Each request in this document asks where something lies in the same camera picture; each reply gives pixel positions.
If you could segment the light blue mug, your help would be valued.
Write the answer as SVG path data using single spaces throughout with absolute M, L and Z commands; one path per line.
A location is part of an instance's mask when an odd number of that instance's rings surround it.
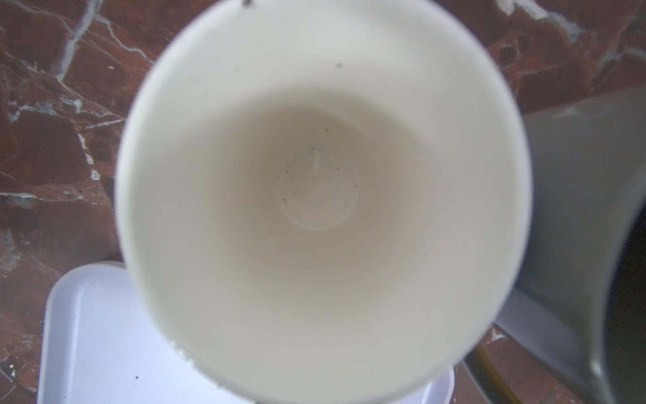
M 120 248 L 156 327 L 258 403 L 385 403 L 464 358 L 528 242 L 522 119 L 433 1 L 218 1 L 131 106 Z

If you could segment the grey ceramic mug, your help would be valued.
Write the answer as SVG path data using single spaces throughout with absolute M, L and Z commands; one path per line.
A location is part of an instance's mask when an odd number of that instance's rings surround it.
M 533 220 L 497 325 L 590 403 L 645 400 L 645 90 L 528 114 Z

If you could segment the yellow ceramic mug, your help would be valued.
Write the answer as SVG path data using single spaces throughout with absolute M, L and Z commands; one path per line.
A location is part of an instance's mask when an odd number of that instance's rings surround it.
M 489 404 L 522 404 L 522 401 L 498 374 L 481 346 L 474 347 L 462 359 L 462 363 Z

